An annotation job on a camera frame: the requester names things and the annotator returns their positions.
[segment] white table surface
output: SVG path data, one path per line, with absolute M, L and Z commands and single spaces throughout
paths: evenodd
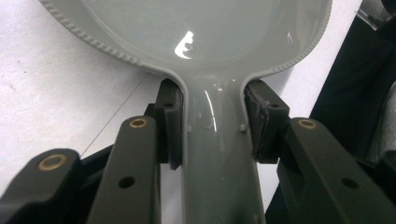
M 308 117 L 361 0 L 333 0 L 328 28 L 301 62 L 264 78 Z M 71 35 L 34 0 L 0 0 L 0 194 L 37 154 L 73 148 L 84 158 L 111 145 L 120 124 L 154 103 L 162 77 L 140 71 Z M 258 165 L 267 208 L 278 179 Z M 162 166 L 163 223 L 181 223 L 180 169 Z

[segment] gray plastic spoon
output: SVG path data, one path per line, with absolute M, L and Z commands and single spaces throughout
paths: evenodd
M 264 223 L 243 101 L 321 38 L 331 0 L 41 0 L 93 47 L 184 93 L 184 222 Z

